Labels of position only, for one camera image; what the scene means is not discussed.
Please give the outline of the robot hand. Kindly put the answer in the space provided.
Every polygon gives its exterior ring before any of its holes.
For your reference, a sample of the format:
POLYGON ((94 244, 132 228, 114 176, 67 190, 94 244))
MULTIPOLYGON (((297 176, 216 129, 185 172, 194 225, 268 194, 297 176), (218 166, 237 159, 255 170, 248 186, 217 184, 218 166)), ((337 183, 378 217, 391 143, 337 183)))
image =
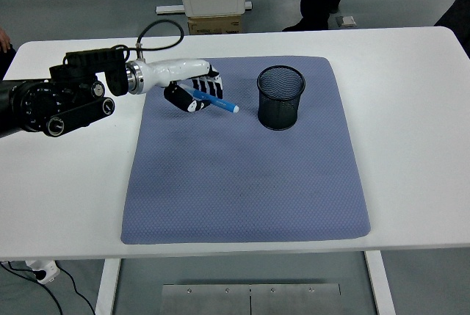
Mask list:
POLYGON ((134 93, 147 93, 154 87, 164 89, 164 97, 185 112, 196 112, 208 107, 211 102, 198 100, 179 83, 191 80, 195 90, 215 98, 223 98, 223 83, 220 73, 204 59, 174 59, 146 63, 137 61, 136 87, 134 93))

